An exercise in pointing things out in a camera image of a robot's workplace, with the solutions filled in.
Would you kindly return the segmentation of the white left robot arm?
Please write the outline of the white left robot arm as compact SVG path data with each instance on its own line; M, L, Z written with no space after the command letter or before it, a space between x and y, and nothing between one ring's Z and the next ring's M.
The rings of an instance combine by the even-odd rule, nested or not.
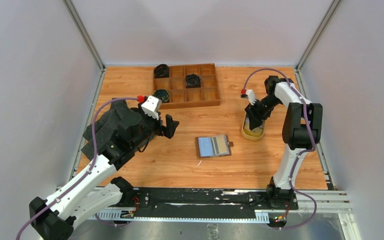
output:
M84 132L87 144L82 148L89 164L62 188L29 203L27 222L45 240L66 240L89 217L111 205L129 206L133 187L116 177L103 190L94 188L117 172L136 153L146 149L155 136L171 139L179 122L160 113L146 114L142 109L108 110Z

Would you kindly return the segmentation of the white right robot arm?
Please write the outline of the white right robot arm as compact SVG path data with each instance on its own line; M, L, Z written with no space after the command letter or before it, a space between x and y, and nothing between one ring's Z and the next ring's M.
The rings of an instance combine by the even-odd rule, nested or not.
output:
M321 138L323 106L302 96L289 78L269 76L264 82L266 97L257 99L251 89L243 88L241 97L248 99L245 108L249 130L263 126L278 105L286 107L282 127L285 149L280 166L266 187L263 200L278 209L294 198L295 180L305 156L316 150Z

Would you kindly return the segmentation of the brown leather card holder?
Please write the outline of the brown leather card holder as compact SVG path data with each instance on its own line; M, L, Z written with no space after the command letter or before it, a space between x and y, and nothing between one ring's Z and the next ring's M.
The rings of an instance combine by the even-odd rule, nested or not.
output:
M195 138L196 155L199 159L231 156L233 146L234 143L225 134Z

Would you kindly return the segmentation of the yellow oval card tray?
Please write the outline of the yellow oval card tray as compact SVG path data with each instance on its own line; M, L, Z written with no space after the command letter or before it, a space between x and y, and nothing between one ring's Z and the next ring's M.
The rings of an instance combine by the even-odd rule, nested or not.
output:
M266 122L263 120L262 125L254 129L250 129L250 119L247 115L244 116L243 124L241 127L242 136L251 141L259 141L265 134Z

